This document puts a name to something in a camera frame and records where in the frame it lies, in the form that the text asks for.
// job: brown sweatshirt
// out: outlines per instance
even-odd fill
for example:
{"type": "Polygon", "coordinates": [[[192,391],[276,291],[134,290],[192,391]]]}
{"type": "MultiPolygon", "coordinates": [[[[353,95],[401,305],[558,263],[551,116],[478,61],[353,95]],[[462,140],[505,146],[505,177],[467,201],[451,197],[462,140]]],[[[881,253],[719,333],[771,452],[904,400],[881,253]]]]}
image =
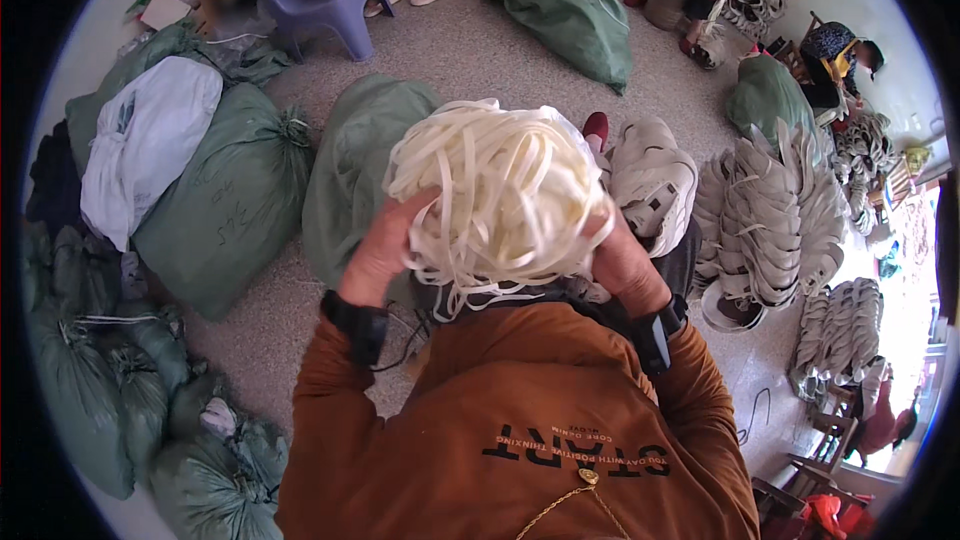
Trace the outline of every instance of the brown sweatshirt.
{"type": "MultiPolygon", "coordinates": [[[[296,380],[276,522],[286,540],[513,539],[583,486],[585,467],[633,540],[760,538],[707,344],[687,325],[669,346],[670,370],[648,379],[623,336],[569,305],[488,308],[434,333],[402,413],[384,420],[364,395],[373,374],[323,321],[296,380]]],[[[525,537],[619,535],[582,493],[525,537]]]]}

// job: wall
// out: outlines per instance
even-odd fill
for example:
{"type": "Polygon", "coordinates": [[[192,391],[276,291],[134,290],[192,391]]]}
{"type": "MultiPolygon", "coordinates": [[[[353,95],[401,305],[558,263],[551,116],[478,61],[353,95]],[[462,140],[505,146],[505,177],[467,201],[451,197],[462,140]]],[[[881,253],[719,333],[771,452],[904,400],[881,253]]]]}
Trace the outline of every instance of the wall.
{"type": "MultiPolygon", "coordinates": [[[[73,30],[64,39],[63,50],[40,103],[28,162],[33,162],[43,135],[50,133],[64,118],[66,102],[95,91],[114,65],[117,50],[146,30],[138,21],[124,21],[124,12],[133,2],[90,0],[79,14],[73,30]]],[[[29,186],[23,196],[24,200],[30,196],[29,186]]]]}
{"type": "Polygon", "coordinates": [[[899,146],[934,140],[928,169],[949,158],[940,93],[930,64],[896,0],[790,0],[776,21],[769,40],[783,36],[799,41],[810,26],[810,11],[824,21],[839,21],[854,33],[870,38],[886,64],[875,81],[857,68],[856,85],[874,111],[891,119],[890,136],[899,146]]]}

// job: bundle of white straps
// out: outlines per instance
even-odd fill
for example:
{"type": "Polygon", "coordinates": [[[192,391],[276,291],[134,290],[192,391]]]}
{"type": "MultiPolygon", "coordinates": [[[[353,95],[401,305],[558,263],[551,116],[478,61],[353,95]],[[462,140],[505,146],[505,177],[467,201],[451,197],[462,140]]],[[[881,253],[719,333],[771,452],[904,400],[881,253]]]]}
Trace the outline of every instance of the bundle of white straps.
{"type": "Polygon", "coordinates": [[[410,229],[407,267],[438,293],[434,317],[455,318],[588,273],[593,251],[614,229],[614,204],[581,133],[556,109],[505,111],[495,99],[454,101],[411,127],[390,151],[384,192],[403,201],[432,186],[440,196],[410,229]],[[591,216],[605,225],[583,237],[591,216]],[[481,305],[472,294],[492,297],[481,305]]]}

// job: gold necklace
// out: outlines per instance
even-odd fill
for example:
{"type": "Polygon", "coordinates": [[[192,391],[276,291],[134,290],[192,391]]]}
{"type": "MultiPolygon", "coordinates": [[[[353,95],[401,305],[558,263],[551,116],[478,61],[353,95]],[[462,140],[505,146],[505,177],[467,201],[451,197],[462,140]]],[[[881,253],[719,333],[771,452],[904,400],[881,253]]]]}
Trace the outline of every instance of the gold necklace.
{"type": "Polygon", "coordinates": [[[575,494],[580,494],[581,492],[592,492],[593,498],[595,498],[597,500],[597,503],[600,504],[600,507],[602,507],[603,510],[606,511],[606,514],[609,515],[609,518],[613,520],[613,524],[616,525],[616,528],[620,531],[620,534],[623,534],[624,538],[626,538],[627,540],[630,540],[630,535],[627,533],[627,530],[623,528],[623,525],[621,525],[620,522],[618,522],[617,517],[615,517],[614,513],[611,512],[606,502],[603,501],[603,498],[600,498],[600,495],[597,494],[597,483],[600,482],[600,475],[598,475],[593,469],[587,469],[587,468],[578,469],[577,475],[580,476],[581,480],[586,482],[586,486],[580,486],[579,488],[570,490],[563,496],[551,502],[550,505],[546,507],[546,509],[540,511],[539,514],[536,515],[536,517],[534,517],[532,520],[530,520],[529,523],[526,524],[526,526],[520,531],[520,533],[516,535],[515,540],[521,540],[524,534],[527,534],[528,532],[530,532],[530,529],[533,528],[534,525],[537,522],[539,522],[542,517],[544,517],[547,513],[549,513],[550,510],[553,510],[553,508],[557,507],[560,503],[570,498],[571,496],[575,494]]]}

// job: green sack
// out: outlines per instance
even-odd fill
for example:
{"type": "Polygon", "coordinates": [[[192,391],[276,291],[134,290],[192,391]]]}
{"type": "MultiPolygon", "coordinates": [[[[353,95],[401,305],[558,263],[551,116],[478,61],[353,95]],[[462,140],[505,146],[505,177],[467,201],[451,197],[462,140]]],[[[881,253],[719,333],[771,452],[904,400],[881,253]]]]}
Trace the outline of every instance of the green sack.
{"type": "Polygon", "coordinates": [[[126,409],[126,456],[140,484],[149,484],[150,464],[161,448],[167,421],[167,393],[157,366],[140,347],[110,332],[97,341],[113,372],[120,402],[126,409]]]}
{"type": "Polygon", "coordinates": [[[763,136],[780,150],[777,139],[777,118],[789,129],[800,124],[815,131],[817,124],[810,102],[786,65],[772,56],[761,54],[740,62],[739,81],[726,100],[726,118],[746,138],[752,138],[750,126],[760,128],[763,136]]]}
{"type": "Polygon", "coordinates": [[[80,177],[83,177],[87,162],[90,161],[90,141],[97,135],[100,110],[127,84],[164,58],[175,55],[208,65],[223,76],[224,88],[244,82],[262,87],[267,80],[291,65],[287,55],[273,49],[269,43],[250,48],[239,60],[225,63],[222,56],[224,49],[218,44],[205,42],[194,28],[195,23],[189,17],[167,25],[117,61],[95,92],[67,101],[66,126],[80,177]]]}
{"type": "MultiPolygon", "coordinates": [[[[373,73],[337,97],[323,130],[303,202],[303,252],[314,275],[336,287],[383,205],[390,149],[443,102],[423,82],[373,73]]],[[[413,307],[403,276],[390,299],[413,307]]]]}
{"type": "Polygon", "coordinates": [[[133,234],[140,259],[203,318],[222,319],[297,233],[312,160],[299,110],[279,112],[253,84],[227,90],[133,234]]]}
{"type": "Polygon", "coordinates": [[[160,516],[179,540],[282,540],[274,522],[286,445],[275,450],[253,433],[225,442],[210,432],[168,444],[153,463],[150,483],[160,516]],[[254,461],[240,455],[253,452],[254,461]]]}
{"type": "Polygon", "coordinates": [[[172,305],[156,308],[148,302],[136,301],[117,305],[116,317],[153,318],[126,323],[118,328],[150,356],[163,381],[167,400],[172,400],[177,389],[190,378],[182,336],[184,322],[180,312],[172,305]]]}
{"type": "Polygon", "coordinates": [[[619,0],[502,1],[510,17],[547,49],[619,96],[634,68],[627,13],[619,0]]]}
{"type": "Polygon", "coordinates": [[[53,277],[53,251],[47,224],[25,223],[20,234],[20,275],[23,285],[23,308],[27,313],[36,310],[50,294],[53,277]]]}
{"type": "Polygon", "coordinates": [[[110,316],[120,300],[120,253],[65,225],[54,243],[53,293],[76,316],[110,316]]]}
{"type": "Polygon", "coordinates": [[[30,346],[67,458],[103,492],[126,499],[134,492],[134,465],[124,439],[127,411],[94,338],[48,299],[30,318],[30,346]]]}
{"type": "Polygon", "coordinates": [[[170,437],[189,440],[203,431],[200,415],[213,397],[227,394],[225,378],[216,373],[203,373],[180,387],[170,405],[170,437]]]}

